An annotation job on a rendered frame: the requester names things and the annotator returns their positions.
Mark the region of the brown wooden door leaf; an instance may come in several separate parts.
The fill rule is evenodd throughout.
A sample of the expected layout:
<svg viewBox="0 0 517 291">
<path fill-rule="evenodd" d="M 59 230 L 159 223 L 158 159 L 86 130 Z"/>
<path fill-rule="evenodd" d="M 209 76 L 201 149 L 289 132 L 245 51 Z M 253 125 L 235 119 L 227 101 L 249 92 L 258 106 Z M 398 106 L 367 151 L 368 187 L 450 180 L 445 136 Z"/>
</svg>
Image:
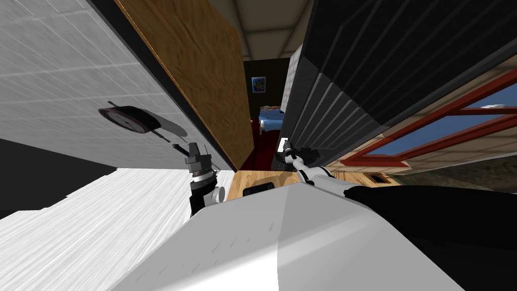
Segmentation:
<svg viewBox="0 0 517 291">
<path fill-rule="evenodd" d="M 196 117 L 239 170 L 252 152 L 237 30 L 209 0 L 115 0 Z"/>
</svg>

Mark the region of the round dark wall clock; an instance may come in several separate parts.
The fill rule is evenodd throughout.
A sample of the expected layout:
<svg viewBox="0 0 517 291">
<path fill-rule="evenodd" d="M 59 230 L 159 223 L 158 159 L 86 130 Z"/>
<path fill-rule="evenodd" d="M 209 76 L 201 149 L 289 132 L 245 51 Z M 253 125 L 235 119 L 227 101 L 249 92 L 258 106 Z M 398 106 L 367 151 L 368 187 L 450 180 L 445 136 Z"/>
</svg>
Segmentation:
<svg viewBox="0 0 517 291">
<path fill-rule="evenodd" d="M 168 139 L 156 132 L 157 129 L 162 128 L 187 143 L 185 137 L 188 136 L 188 133 L 183 127 L 149 110 L 134 106 L 113 105 L 110 108 L 100 108 L 98 112 L 110 122 L 131 132 L 140 134 L 152 132 L 169 142 Z"/>
</svg>

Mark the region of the red framed window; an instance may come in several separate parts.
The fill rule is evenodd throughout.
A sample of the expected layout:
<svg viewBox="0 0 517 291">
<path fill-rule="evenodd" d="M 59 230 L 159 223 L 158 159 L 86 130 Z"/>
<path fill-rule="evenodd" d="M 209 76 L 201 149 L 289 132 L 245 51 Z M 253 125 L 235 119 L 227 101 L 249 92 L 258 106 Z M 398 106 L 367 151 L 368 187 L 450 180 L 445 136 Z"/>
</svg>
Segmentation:
<svg viewBox="0 0 517 291">
<path fill-rule="evenodd" d="M 346 167 L 406 170 L 409 159 L 517 127 L 517 107 L 474 107 L 508 87 L 517 91 L 517 68 L 380 141 L 340 160 Z"/>
</svg>

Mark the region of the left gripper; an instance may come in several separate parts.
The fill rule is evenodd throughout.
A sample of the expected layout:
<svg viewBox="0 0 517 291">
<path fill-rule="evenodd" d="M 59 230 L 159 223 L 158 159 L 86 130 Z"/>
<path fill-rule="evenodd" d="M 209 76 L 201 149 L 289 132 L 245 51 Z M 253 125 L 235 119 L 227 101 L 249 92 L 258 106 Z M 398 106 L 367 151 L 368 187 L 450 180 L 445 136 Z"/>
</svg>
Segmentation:
<svg viewBox="0 0 517 291">
<path fill-rule="evenodd" d="M 185 158 L 185 164 L 189 173 L 198 175 L 199 172 L 212 171 L 212 155 L 200 155 L 200 151 L 196 142 L 188 144 L 189 155 Z"/>
</svg>

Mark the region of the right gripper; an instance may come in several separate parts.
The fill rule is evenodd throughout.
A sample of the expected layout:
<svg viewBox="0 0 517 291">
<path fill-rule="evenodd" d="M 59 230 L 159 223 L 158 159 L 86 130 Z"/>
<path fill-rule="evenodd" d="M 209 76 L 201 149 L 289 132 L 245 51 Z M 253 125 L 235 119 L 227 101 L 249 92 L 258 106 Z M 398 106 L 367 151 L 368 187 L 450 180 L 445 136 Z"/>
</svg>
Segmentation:
<svg viewBox="0 0 517 291">
<path fill-rule="evenodd" d="M 298 150 L 295 149 L 290 143 L 284 143 L 283 145 L 284 162 L 286 164 L 293 164 L 294 161 L 299 161 Z"/>
</svg>

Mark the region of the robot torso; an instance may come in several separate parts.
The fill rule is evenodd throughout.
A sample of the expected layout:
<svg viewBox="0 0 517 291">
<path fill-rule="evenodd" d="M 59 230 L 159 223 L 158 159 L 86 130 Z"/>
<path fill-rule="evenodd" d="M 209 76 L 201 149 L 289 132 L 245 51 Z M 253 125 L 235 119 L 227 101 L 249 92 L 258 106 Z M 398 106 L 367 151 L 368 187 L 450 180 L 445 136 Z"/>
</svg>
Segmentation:
<svg viewBox="0 0 517 291">
<path fill-rule="evenodd" d="M 390 223 L 304 183 L 200 210 L 109 291 L 464 291 Z"/>
</svg>

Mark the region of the blue table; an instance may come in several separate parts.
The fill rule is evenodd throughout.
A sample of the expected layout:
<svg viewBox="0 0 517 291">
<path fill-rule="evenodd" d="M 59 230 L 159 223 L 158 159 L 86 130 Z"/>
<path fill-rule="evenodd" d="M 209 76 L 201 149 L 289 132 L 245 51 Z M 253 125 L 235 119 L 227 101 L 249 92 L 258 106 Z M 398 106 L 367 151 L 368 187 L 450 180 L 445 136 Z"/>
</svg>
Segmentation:
<svg viewBox="0 0 517 291">
<path fill-rule="evenodd" d="M 285 113 L 278 106 L 264 106 L 260 108 L 258 116 L 259 133 L 280 130 Z"/>
</svg>

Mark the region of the black panelled door leaf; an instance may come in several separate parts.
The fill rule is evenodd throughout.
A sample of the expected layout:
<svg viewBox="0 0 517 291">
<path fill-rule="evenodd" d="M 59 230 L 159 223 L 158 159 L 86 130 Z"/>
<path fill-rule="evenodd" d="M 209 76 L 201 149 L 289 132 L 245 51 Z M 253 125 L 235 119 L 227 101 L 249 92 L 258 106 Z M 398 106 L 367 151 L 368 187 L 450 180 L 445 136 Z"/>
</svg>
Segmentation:
<svg viewBox="0 0 517 291">
<path fill-rule="evenodd" d="M 326 166 L 517 55 L 517 0 L 316 0 L 280 137 Z"/>
</svg>

